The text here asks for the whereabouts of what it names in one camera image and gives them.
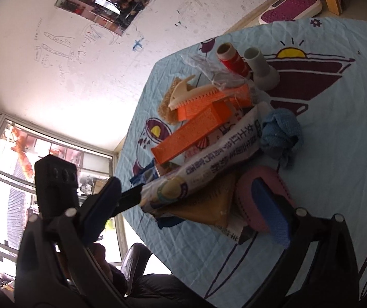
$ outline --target table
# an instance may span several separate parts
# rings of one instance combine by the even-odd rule
[[[275,22],[213,38],[160,60],[139,100],[115,175],[128,189],[133,169],[147,165],[150,148],[175,129],[159,119],[157,106],[174,77],[199,75],[180,54],[216,59],[216,48],[224,42],[233,43],[241,54],[250,46],[259,47],[279,70],[281,83],[269,92],[271,105],[295,112],[304,134],[294,167],[279,174],[298,206],[314,216],[345,216],[360,269],[360,292],[365,295],[367,22],[336,18]],[[200,77],[199,84],[206,83]],[[277,166],[265,156],[251,165],[257,163]],[[139,207],[124,216],[172,273],[216,307],[241,307],[282,253],[268,234],[257,234],[239,246],[190,221],[160,230]],[[292,291],[304,280],[314,251],[311,246]]]

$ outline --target pink sponge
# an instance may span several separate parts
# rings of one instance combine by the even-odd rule
[[[278,173],[270,167],[257,166],[244,173],[236,184],[235,201],[248,225],[257,232],[269,232],[269,227],[253,202],[251,186],[255,178],[261,177],[276,195],[281,195],[295,207],[288,189]]]

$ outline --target yellow sun illustration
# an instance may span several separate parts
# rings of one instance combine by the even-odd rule
[[[299,48],[287,47],[279,51],[277,58],[306,58],[306,53]]]
[[[159,138],[159,136],[160,136],[160,127],[159,126],[154,126],[153,128],[151,128],[151,133],[152,133],[152,135]]]

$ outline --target blue cloth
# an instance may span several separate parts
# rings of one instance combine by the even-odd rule
[[[185,219],[178,218],[177,216],[168,216],[165,218],[157,218],[156,221],[158,222],[159,229],[162,228],[170,228],[176,225],[179,225],[181,222],[184,222]]]
[[[294,113],[276,109],[262,120],[260,147],[265,154],[278,160],[283,168],[293,164],[293,153],[302,147],[302,128]]]
[[[129,181],[131,182],[132,186],[137,186],[139,184],[149,183],[157,178],[159,178],[159,175],[156,172],[155,159],[153,159],[151,163],[139,171],[138,175],[135,175]]]

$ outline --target brown paper bag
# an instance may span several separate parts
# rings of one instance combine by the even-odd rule
[[[152,215],[178,216],[180,218],[226,228],[237,175],[230,173],[214,179],[208,186],[193,195],[164,206]]]

